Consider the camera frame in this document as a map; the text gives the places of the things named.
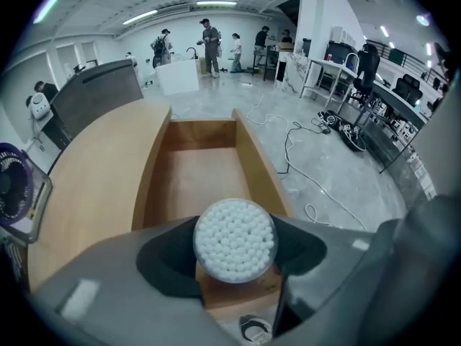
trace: black cable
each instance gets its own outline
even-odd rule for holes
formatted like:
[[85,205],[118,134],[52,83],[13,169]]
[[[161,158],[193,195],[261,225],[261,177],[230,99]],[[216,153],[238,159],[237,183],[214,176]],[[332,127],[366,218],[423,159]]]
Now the black cable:
[[323,132],[323,128],[326,127],[328,129],[330,129],[330,127],[328,126],[328,123],[322,121],[322,120],[319,120],[317,118],[312,118],[310,120],[310,122],[315,126],[315,127],[319,127],[320,128],[320,131]]
[[[288,143],[288,140],[290,139],[290,133],[295,131],[295,130],[308,130],[309,132],[312,132],[312,133],[315,133],[316,135],[320,135],[321,133],[323,132],[315,132],[314,130],[311,130],[309,128],[306,128],[306,127],[303,127],[301,124],[299,124],[298,122],[293,122],[293,124],[296,126],[296,128],[291,128],[288,133],[287,133],[287,137],[285,139],[285,155],[287,156],[287,159],[288,161],[290,161],[290,158],[288,156],[288,151],[287,151],[287,143]],[[287,170],[285,172],[277,172],[278,174],[288,174],[290,170],[290,165],[287,163]]]

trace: office chair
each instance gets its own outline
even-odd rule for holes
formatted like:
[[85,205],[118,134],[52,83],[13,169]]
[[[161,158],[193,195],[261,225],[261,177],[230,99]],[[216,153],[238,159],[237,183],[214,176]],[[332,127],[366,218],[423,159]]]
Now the office chair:
[[354,80],[354,88],[357,90],[352,99],[358,100],[364,104],[372,93],[373,81],[376,77],[377,67],[380,65],[380,57],[377,54],[377,48],[373,45],[364,45],[364,50],[359,51],[359,70],[357,78]]
[[399,78],[392,91],[413,107],[423,97],[423,93],[419,89],[419,81],[409,74],[405,74],[403,78]]

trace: shoe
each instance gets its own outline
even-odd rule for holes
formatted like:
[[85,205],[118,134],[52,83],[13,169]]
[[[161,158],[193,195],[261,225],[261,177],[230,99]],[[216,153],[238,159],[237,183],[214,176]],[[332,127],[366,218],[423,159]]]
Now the shoe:
[[264,319],[245,315],[238,323],[247,345],[263,345],[272,340],[272,326]]

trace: white cord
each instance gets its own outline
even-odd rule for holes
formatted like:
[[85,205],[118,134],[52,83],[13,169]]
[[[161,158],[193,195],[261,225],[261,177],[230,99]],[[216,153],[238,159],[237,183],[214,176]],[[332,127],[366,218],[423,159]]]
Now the white cord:
[[355,147],[357,147],[360,151],[366,151],[367,148],[361,148],[359,145],[357,145],[355,142],[353,142],[352,140],[352,137],[351,137],[351,133],[352,133],[352,129],[350,126],[348,125],[345,125],[342,129],[339,129],[341,132],[344,132],[344,134],[346,135],[346,137],[349,139],[349,141],[351,141],[351,143],[353,143],[355,145]]
[[[258,104],[257,105],[254,105],[251,110],[248,112],[248,114],[246,115],[246,119],[248,119],[250,122],[254,123],[254,124],[257,124],[257,125],[264,125],[267,123],[269,117],[276,117],[276,118],[279,118],[279,119],[283,119],[286,123],[287,123],[287,127],[285,128],[285,131],[288,133],[288,126],[289,126],[289,123],[288,121],[279,116],[279,115],[275,115],[275,114],[266,114],[265,117],[264,117],[264,122],[260,123],[260,122],[256,122],[255,120],[252,120],[249,115],[251,114],[251,112],[253,112],[253,110],[255,110],[257,107],[259,107],[261,105],[261,102],[264,98],[264,94],[263,92],[258,88],[258,86],[255,86],[258,90],[259,90],[259,93],[261,94],[261,99],[259,100]],[[290,135],[288,135],[288,139],[290,140],[291,142],[291,146],[289,148],[286,149],[285,151],[285,161],[298,173],[302,174],[304,177],[308,178],[310,181],[314,182],[324,193],[325,195],[327,195],[330,199],[332,199],[336,204],[338,204],[341,208],[343,208],[352,218],[354,218],[357,222],[359,222],[360,226],[366,231],[368,232],[367,228],[365,227],[365,225],[362,223],[362,221],[357,218],[348,208],[346,208],[344,206],[344,204],[337,200],[336,198],[334,198],[333,196],[331,196],[327,190],[325,190],[325,188],[323,188],[323,186],[318,183],[315,179],[313,179],[312,177],[308,176],[306,173],[304,173],[302,170],[300,170],[299,168],[297,168],[296,166],[294,166],[292,164],[292,162],[290,160],[288,160],[288,151],[290,151],[293,146],[295,145],[295,143],[293,142],[293,140],[291,139]],[[313,216],[311,216],[308,212],[308,209],[311,208],[312,211],[313,211]],[[322,221],[319,221],[317,219],[317,209],[315,209],[315,206],[312,205],[312,204],[306,204],[305,207],[304,207],[304,211],[306,213],[306,215],[308,216],[308,218],[314,222],[314,223],[319,223],[319,224],[324,224],[324,225],[327,225],[327,226],[332,226],[331,223],[329,222],[322,222]]]

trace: cardboard box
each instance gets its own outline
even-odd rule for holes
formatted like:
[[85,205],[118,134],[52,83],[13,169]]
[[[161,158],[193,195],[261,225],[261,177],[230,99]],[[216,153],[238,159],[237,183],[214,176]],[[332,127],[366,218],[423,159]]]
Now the cardboard box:
[[292,53],[295,50],[294,43],[279,43],[280,51]]

